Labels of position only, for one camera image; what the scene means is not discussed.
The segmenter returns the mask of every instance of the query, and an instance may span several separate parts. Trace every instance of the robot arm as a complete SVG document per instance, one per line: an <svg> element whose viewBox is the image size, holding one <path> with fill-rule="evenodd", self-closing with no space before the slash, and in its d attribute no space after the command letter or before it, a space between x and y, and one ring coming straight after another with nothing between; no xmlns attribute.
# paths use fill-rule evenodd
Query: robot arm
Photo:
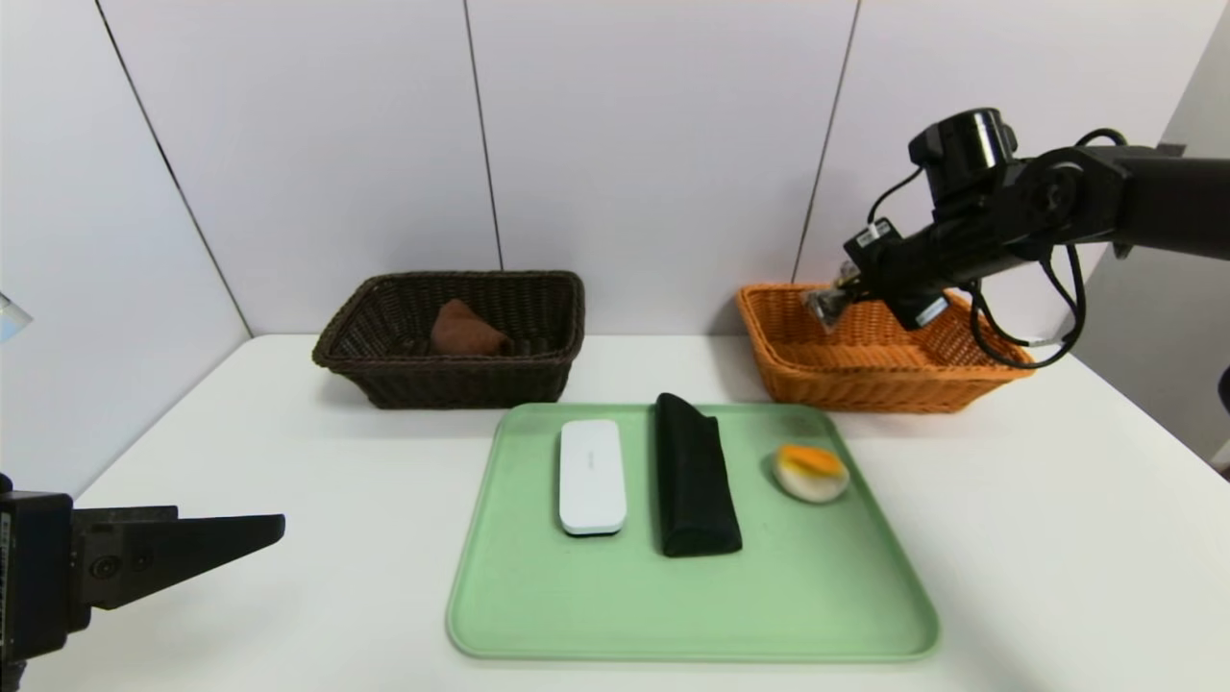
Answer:
<svg viewBox="0 0 1230 692"><path fill-rule="evenodd" d="M1087 145L1102 135L1119 144ZM977 290L983 277L1032 261L1050 270L1055 246L1080 242L1113 242L1121 257L1141 245L1230 259L1230 160L1128 146L1114 130L1030 160L1015 149L994 108L915 136L909 154L926 172L932 222L903 237L868 218L845 243L852 267L835 283L843 299L818 305L822 318L833 323L851 300L878 299L902 326L919 328L947 306L946 288Z"/></svg>

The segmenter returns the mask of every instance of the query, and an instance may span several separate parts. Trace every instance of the black cable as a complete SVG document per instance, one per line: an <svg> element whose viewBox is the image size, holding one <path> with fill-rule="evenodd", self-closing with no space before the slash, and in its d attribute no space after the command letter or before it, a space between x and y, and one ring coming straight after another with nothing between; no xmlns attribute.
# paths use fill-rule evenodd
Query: black cable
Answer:
<svg viewBox="0 0 1230 692"><path fill-rule="evenodd" d="M1063 359L1064 356L1068 355L1069 352L1073 350L1074 345L1076 345L1076 339L1080 338L1081 331L1084 331L1085 328L1085 315L1086 315L1085 278L1081 275L1080 254L1076 253L1076 247L1074 245L1068 245L1066 247L1068 247L1068 261L1071 263L1071 269L1073 269L1073 285L1075 286L1075 293L1076 293L1073 307L1073 316L1075 322L1073 323L1073 328L1063 336L1063 344L1060 345L1059 350L1055 352L1054 355L1052 355L1049 359L1046 359L1043 361L1038 361L1036 364L1014 361L1004 356L999 352L994 350L991 348L991 344L986 340L986 336L983 333L982 322L978 321L979 312L984 311L986 307L986 299L982 294L982 284L980 281L972 281L967 284L967 286L964 286L966 290L973 289L970 291L969 331L970 333L973 333L974 342L978 343L978 348L982 349L983 353L986 354L989 359L1012 369L1038 370L1053 365L1059 359ZM1059 284L1058 278L1055 279L1055 283L1057 288L1061 285ZM1065 295L1066 290L1060 290L1060 294ZM986 321L993 322L991 318L988 318ZM1020 339L1016 339L1015 337L1005 333L1004 329L999 327L999 324L989 323L989 326L991 326L996 336L1005 338L1010 342L1021 344L1018 342Z"/></svg>
<svg viewBox="0 0 1230 692"><path fill-rule="evenodd" d="M983 280L980 278L970 281L966 290L969 293L970 305L977 306L983 313L986 315L986 322L1000 338L1010 343L1016 343L1017 345L1032 345L1032 342L1030 340L1009 334L1002 327L1000 327L999 322L995 321L995 315L991 313L990 305L986 304L986 297L983 296Z"/></svg>
<svg viewBox="0 0 1230 692"><path fill-rule="evenodd" d="M1119 132L1117 129L1111 129L1108 127L1100 127L1100 128L1095 129L1093 132L1086 134L1085 136L1081 136L1080 139L1076 140L1076 145L1077 146L1085 146L1086 144L1089 144L1090 141L1097 139L1098 136L1105 136L1105 138L1109 139L1111 141L1113 141L1116 144L1116 146L1127 146L1128 145L1128 138L1123 136L1122 132Z"/></svg>
<svg viewBox="0 0 1230 692"><path fill-rule="evenodd" d="M1048 256L1038 263L1042 264L1042 270L1043 273L1047 274L1047 278L1050 280L1050 285L1055 286L1055 293L1059 293L1059 296L1064 299L1064 302L1068 302L1068 309L1071 310L1073 313L1076 313L1076 301L1073 300L1073 296L1068 293L1068 289L1064 286L1063 283L1060 283L1059 277L1055 275L1055 267L1052 265L1050 257Z"/></svg>
<svg viewBox="0 0 1230 692"><path fill-rule="evenodd" d="M884 199L887 199L888 195L892 194L893 192L897 192L898 189L900 189L900 188L905 187L907 184L914 182L914 178L918 177L920 172L922 172L922 166L919 166L919 167L914 168L914 172L911 172L910 175L905 176L905 179L903 179L903 181L898 182L897 184L894 184L894 186L889 187L888 189L886 189L884 193L881 194L879 198L876 199L876 202L871 205L871 210L867 211L867 222L868 224L875 222L875 220L876 220L876 209L879 208L879 203L881 202L883 202Z"/></svg>
<svg viewBox="0 0 1230 692"><path fill-rule="evenodd" d="M1092 132L1086 133L1085 136L1077 139L1076 146L1085 146L1090 141L1100 136L1109 139L1117 146L1128 145L1128 138L1123 136L1122 132L1108 127L1100 127ZM875 213L875 206L872 206L872 211ZM1071 265L1071 272L1073 272L1073 291L1076 294L1075 297L1070 293L1068 293L1068 289L1064 286L1063 281L1059 280L1059 275L1055 273L1055 267L1050 263L1049 253L1038 262L1042 264L1042 270L1047 274L1047 279L1050 280L1050 285L1054 286L1055 291L1059 293L1059 296L1064 299L1064 302L1068 304L1068 309L1071 310L1073 312L1071 329L1069 329L1068 333L1065 333L1060 338L1060 342L1063 344L1060 345L1059 350L1055 352L1054 355L1052 355L1049 359L1044 361L1039 361L1036 364L1022 364L1007 359L999 352L991 349L991 344L988 343L986 336L983 333L983 324L982 322L978 321L978 315L980 312L985 312L988 326L990 326L991 331L994 331L995 334L999 336L1000 338L1007 340L1009 343L1015 343L1017 345L1028 345L1030 342L1011 336L1010 333L1004 331L1004 328L1000 327L1000 324L995 321L995 316L991 315L990 306L986 304L986 297L983 295L982 279L972 280L961 286L963 290L969 293L969 331L970 333L973 333L974 340L978 343L978 348L982 349L983 353L986 354L989 359L991 359L998 364L1014 369L1037 370L1037 369L1044 369L1054 364L1059 359L1063 359L1064 356L1068 355L1069 352L1073 350L1074 345L1076 345L1076 339L1080 338L1081 331L1085 329L1085 315L1087 312L1087 304L1085 296L1085 277L1080 267L1080 254L1076 252L1076 246L1066 245L1066 248L1068 248L1068 263Z"/></svg>

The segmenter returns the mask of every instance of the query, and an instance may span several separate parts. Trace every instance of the white wall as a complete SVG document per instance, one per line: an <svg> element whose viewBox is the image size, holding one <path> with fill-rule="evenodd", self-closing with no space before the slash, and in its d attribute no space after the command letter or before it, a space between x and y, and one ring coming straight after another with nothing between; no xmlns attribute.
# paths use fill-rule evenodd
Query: white wall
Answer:
<svg viewBox="0 0 1230 692"><path fill-rule="evenodd" d="M740 327L786 281L854 0L470 0L507 268L571 268L587 328Z"/></svg>
<svg viewBox="0 0 1230 692"><path fill-rule="evenodd" d="M257 333L365 278L499 268L461 0L103 0Z"/></svg>
<svg viewBox="0 0 1230 692"><path fill-rule="evenodd" d="M1230 159L1230 9L1192 76L1166 141L1188 157ZM1230 466L1230 414L1216 383L1230 368L1230 262L1137 248L1106 257L1089 283L1076 355L1210 462Z"/></svg>
<svg viewBox="0 0 1230 692"><path fill-rule="evenodd" d="M932 122L999 107L1020 155L1097 127L1156 144L1223 0L929 0L861 4L815 192L800 280L830 280L841 243L913 163L907 143ZM925 178L881 206L903 234L930 222ZM1089 272L1101 246L1082 251ZM1066 272L1058 259L1060 273ZM1054 332L1066 313L1037 265L985 281L1009 331Z"/></svg>
<svg viewBox="0 0 1230 692"><path fill-rule="evenodd" d="M0 28L0 285L34 317L0 344L0 460L77 494L247 333L93 4Z"/></svg>

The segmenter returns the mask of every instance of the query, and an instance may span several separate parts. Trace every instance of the panel seam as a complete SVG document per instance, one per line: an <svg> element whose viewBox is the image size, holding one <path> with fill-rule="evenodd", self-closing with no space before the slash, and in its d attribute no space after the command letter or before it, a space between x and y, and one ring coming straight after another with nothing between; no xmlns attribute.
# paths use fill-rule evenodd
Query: panel seam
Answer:
<svg viewBox="0 0 1230 692"><path fill-rule="evenodd" d="M119 52L119 43L116 42L116 34L111 31L111 22L107 21L107 12L102 9L102 0L93 0L93 6L98 9L98 17L102 18L102 27L107 31L107 38L111 41L111 48L116 52L116 59L119 60L119 69L124 71L124 79L128 80L128 87L133 92L133 98L137 100L137 107L141 112L141 118L145 119L145 128L154 139L154 145L157 146L157 152L162 157L162 165L166 166L166 172L171 176L171 182L175 184L175 189L180 194L180 202L188 211L188 219L192 221L192 227L197 231L197 237L200 238L200 243L204 246L205 253L209 256L209 262L213 263L214 272L218 273L218 279L221 280L223 288L226 290L226 295L230 297L231 305L235 306L235 312L239 315L239 320L244 324L244 331L247 332L248 338L252 338L252 326L247 323L247 317L244 316L244 310L239 306L239 300L235 299L235 291L231 290L230 283L226 280L226 274L223 273L223 268L218 263L218 257L214 256L213 247L209 246L209 241L205 240L205 234L200 230L200 222L197 221L197 214L192 210L192 204L188 203L188 197L183 193L183 186L180 184L180 178L175 175L175 168L171 167L171 159L167 157L166 149L162 147L162 141L157 138L157 132L154 130L154 123L150 122L150 114L145 109L141 95L137 92L137 84L133 81L132 73L128 71L128 64L124 61L123 53Z"/></svg>
<svg viewBox="0 0 1230 692"><path fill-rule="evenodd" d="M815 206L815 192L820 188L820 175L824 172L824 157L829 152L829 141L833 140L833 123L838 119L838 103L841 101L841 87L845 85L846 68L850 65L850 50L854 48L854 34L859 27L859 12L862 11L862 0L857 0L854 6L854 18L850 21L850 37L846 41L845 55L841 58L841 73L838 75L838 87L833 92L833 108L829 111L829 124L824 129L824 145L820 146L820 162L815 166L815 179L812 182L812 197L807 200L807 215L803 216L803 232L798 236L798 251L795 253L795 268L790 272L790 281L798 279L798 264L803 259L803 245L807 242L807 230L812 225L812 209Z"/></svg>
<svg viewBox="0 0 1230 692"><path fill-rule="evenodd" d="M482 114L482 90L478 87L478 60L474 55L474 29L470 28L470 0L461 0L465 12L465 37L470 44L470 71L474 75L474 101L478 106L478 134L482 138L482 162L487 168L487 194L491 198L491 225L496 229L496 256L504 270L504 246L499 241L499 214L496 213L496 184L491 176L491 152L487 149L487 120Z"/></svg>

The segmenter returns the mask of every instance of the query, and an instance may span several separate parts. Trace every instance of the green tray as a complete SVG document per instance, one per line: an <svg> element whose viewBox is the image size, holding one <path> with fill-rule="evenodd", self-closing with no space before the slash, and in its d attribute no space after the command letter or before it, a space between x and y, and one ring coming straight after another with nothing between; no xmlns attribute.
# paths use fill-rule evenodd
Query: green tray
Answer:
<svg viewBox="0 0 1230 692"><path fill-rule="evenodd" d="M501 659L902 661L938 619L836 429L807 407L697 407L717 417L743 551L667 558L656 537L652 406L529 404L492 444L453 597L449 635ZM627 521L572 538L558 521L560 429L619 424ZM851 484L829 505L782 493L784 444L825 447Z"/></svg>

